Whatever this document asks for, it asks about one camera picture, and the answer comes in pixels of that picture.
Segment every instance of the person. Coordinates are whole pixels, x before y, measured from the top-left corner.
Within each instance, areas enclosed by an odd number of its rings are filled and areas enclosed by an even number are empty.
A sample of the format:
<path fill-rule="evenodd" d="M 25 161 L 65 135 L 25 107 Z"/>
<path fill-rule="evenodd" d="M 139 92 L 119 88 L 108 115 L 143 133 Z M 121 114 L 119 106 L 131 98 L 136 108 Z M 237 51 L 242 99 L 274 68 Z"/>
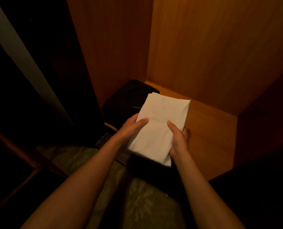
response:
<path fill-rule="evenodd" d="M 84 228 L 94 209 L 117 150 L 145 126 L 149 119 L 136 122 L 138 114 L 122 128 L 88 162 L 64 181 L 27 219 L 22 229 Z M 167 122 L 173 132 L 170 156 L 180 173 L 198 228 L 245 228 L 238 217 L 214 191 L 198 169 L 188 149 L 189 134 Z"/>

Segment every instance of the person's left hand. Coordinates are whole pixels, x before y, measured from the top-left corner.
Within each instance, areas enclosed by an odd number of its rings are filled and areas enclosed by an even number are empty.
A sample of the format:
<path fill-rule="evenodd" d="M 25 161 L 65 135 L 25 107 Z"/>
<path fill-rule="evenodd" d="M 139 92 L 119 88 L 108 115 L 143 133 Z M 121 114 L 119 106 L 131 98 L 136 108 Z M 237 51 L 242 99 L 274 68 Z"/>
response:
<path fill-rule="evenodd" d="M 115 136 L 119 137 L 124 144 L 127 143 L 133 135 L 137 134 L 142 127 L 149 122 L 148 118 L 140 119 L 139 121 L 135 122 L 137 117 L 138 113 L 127 119 L 121 129 L 115 134 Z"/>

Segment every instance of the hand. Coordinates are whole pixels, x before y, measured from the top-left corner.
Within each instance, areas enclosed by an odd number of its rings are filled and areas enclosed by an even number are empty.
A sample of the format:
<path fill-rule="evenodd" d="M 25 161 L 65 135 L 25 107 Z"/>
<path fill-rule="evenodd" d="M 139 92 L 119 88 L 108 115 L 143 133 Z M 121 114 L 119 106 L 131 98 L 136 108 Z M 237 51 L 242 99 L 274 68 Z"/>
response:
<path fill-rule="evenodd" d="M 171 121 L 167 121 L 167 125 L 173 133 L 173 147 L 170 149 L 170 157 L 176 160 L 182 154 L 189 154 L 189 130 L 184 128 L 183 132 Z"/>
<path fill-rule="evenodd" d="M 121 129 L 115 134 L 115 136 L 119 137 L 124 144 L 127 143 L 133 135 L 136 135 L 142 129 L 142 127 L 149 122 L 148 118 L 140 119 L 139 121 L 135 122 L 137 117 L 138 113 L 127 119 Z"/>

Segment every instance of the cloth fold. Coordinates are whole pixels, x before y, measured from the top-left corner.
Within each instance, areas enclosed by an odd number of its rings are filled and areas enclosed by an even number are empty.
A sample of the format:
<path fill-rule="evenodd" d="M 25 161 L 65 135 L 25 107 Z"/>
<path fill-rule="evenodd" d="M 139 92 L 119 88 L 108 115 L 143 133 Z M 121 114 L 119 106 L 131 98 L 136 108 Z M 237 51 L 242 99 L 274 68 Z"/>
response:
<path fill-rule="evenodd" d="M 162 165 L 171 167 L 169 151 L 172 147 L 172 132 L 167 126 L 170 120 L 181 131 L 184 129 L 190 100 L 175 99 L 157 93 L 148 94 L 136 121 L 149 118 L 128 149 Z"/>

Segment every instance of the black bag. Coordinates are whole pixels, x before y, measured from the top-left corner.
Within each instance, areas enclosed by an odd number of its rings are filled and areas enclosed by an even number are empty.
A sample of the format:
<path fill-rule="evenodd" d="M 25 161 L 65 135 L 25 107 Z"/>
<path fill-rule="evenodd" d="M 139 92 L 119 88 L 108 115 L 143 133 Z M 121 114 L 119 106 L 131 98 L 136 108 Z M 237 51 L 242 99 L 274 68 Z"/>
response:
<path fill-rule="evenodd" d="M 130 80 L 103 105 L 105 121 L 119 130 L 128 118 L 139 113 L 148 94 L 152 92 L 159 94 L 157 89 L 141 81 Z"/>

